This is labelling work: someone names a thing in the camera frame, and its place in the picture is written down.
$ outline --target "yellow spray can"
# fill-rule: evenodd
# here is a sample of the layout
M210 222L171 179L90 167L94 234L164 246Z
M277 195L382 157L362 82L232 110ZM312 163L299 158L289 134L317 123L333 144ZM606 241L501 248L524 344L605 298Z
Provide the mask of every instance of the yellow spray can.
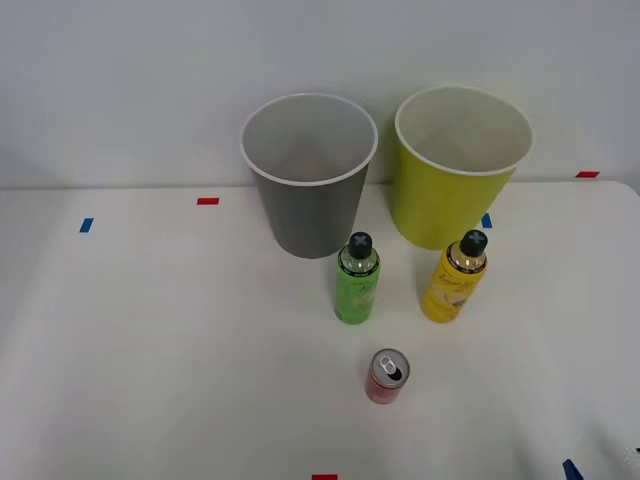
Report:
M442 252L422 298L422 311L437 323L455 319L487 270L487 236L470 230Z

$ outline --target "can top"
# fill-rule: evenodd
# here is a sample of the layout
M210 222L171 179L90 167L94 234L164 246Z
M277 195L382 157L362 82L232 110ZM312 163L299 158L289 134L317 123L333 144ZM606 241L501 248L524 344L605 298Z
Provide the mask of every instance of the can top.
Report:
M400 388L409 378L409 361L398 350L384 348L373 356L369 370L383 387Z

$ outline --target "paper cup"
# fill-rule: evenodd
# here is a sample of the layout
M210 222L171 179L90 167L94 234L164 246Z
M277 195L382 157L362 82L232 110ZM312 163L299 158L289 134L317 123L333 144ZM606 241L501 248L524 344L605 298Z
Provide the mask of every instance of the paper cup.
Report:
M320 258L347 242L377 145L369 114L335 95L289 95L249 116L240 149L283 249Z
M443 249L486 213L533 144L524 112L469 86L429 88L396 113L393 218L411 243Z

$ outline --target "pull tab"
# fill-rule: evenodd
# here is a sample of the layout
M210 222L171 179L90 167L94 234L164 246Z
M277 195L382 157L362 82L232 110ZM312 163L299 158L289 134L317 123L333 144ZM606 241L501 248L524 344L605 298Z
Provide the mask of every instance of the pull tab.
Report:
M393 363L393 360L391 360L386 355L380 357L380 366L385 372L387 372L387 375L393 375L394 373L396 373L396 364Z

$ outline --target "red soda can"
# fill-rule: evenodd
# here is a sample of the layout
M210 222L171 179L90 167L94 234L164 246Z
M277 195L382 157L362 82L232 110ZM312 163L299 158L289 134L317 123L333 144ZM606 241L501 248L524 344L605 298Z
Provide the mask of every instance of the red soda can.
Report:
M369 364L365 391L371 401L391 403L409 378L409 360L398 350L385 348Z

